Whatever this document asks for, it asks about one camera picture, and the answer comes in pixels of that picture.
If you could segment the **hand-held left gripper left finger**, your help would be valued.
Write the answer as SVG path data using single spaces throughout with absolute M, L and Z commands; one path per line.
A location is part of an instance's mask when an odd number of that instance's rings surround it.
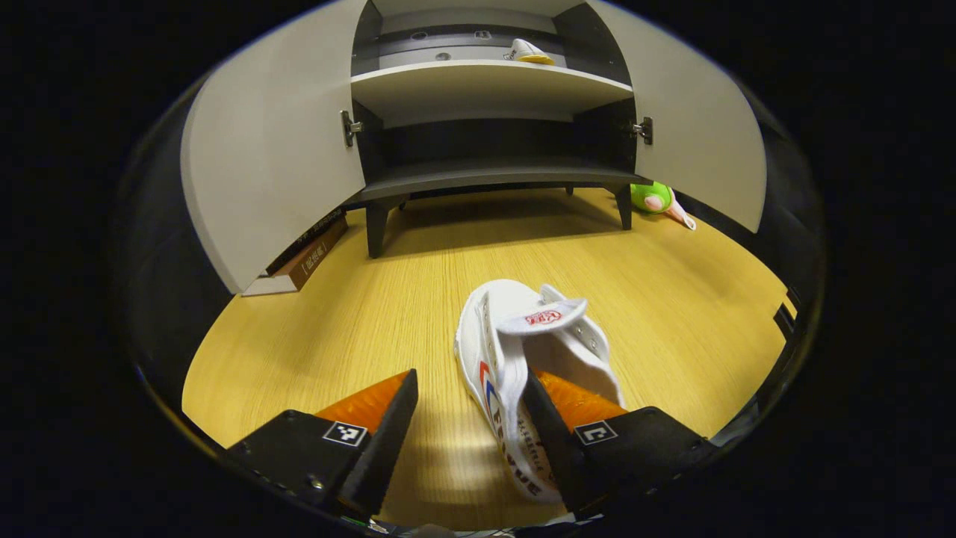
M 226 450 L 240 469 L 313 510 L 369 520 L 385 503 L 419 401 L 410 368 L 320 412 L 287 409 Z

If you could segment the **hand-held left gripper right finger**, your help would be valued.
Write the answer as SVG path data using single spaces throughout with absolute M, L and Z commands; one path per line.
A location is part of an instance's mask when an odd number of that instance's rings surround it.
M 560 376 L 530 370 L 522 401 L 565 507 L 609 513 L 703 468 L 719 447 L 655 406 L 626 411 Z

